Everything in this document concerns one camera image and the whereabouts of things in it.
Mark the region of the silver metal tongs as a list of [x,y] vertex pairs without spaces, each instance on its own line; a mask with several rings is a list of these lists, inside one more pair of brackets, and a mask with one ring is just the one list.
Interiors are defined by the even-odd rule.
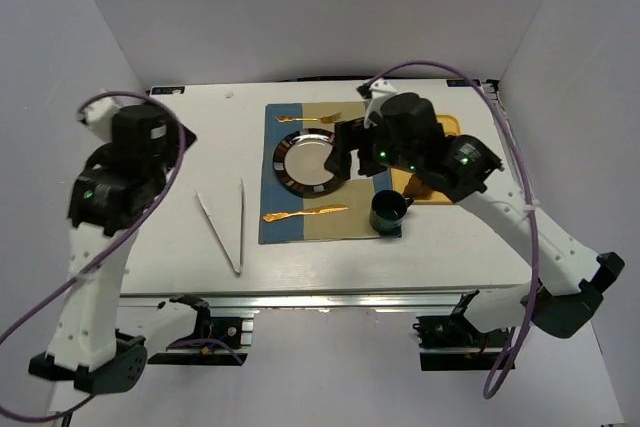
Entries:
[[245,185],[238,179],[233,196],[223,200],[223,209],[213,209],[206,197],[194,189],[197,205],[218,242],[235,277],[240,277],[244,268],[244,220],[246,208]]

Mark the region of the brown chocolate croissant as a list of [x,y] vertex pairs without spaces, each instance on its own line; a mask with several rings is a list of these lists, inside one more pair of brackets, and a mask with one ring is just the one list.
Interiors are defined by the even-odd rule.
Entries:
[[416,176],[411,175],[403,190],[403,196],[413,199],[415,202],[427,201],[434,190],[422,183]]

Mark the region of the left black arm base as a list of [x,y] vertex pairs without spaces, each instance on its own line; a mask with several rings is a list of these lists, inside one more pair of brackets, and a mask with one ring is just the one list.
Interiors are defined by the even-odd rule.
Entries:
[[185,336],[172,340],[167,347],[151,355],[150,365],[173,366],[241,366],[248,356],[253,334],[253,317],[218,313],[202,298],[181,295],[157,304],[156,318],[173,322],[186,320],[178,332]]

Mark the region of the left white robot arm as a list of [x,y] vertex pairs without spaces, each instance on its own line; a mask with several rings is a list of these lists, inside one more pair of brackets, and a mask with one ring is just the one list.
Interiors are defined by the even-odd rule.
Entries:
[[138,382],[149,358],[210,331],[208,303],[189,295],[161,302],[130,333],[116,327],[136,240],[129,230],[159,198],[167,174],[197,137],[149,103],[95,102],[79,120],[103,144],[86,161],[71,192],[69,274],[75,282],[47,350],[31,359],[29,372],[48,381],[70,381],[90,395],[123,393]]

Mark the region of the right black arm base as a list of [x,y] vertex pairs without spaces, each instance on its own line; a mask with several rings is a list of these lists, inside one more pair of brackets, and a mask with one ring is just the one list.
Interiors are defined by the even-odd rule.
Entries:
[[420,366],[426,372],[489,371],[497,360],[508,330],[481,333],[463,318],[479,291],[462,295],[446,316],[418,316],[412,324],[419,344]]

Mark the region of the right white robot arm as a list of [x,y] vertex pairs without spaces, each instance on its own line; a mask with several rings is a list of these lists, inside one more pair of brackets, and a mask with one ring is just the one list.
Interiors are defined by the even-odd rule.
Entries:
[[570,338],[592,319],[624,268],[616,253],[582,245],[535,208],[478,138],[446,134],[431,102],[415,93],[393,95],[370,117],[339,122],[334,132],[328,171],[348,178],[356,153],[363,176],[389,168],[410,173],[483,221],[536,274],[522,286],[464,295],[446,332],[471,336],[531,322]]

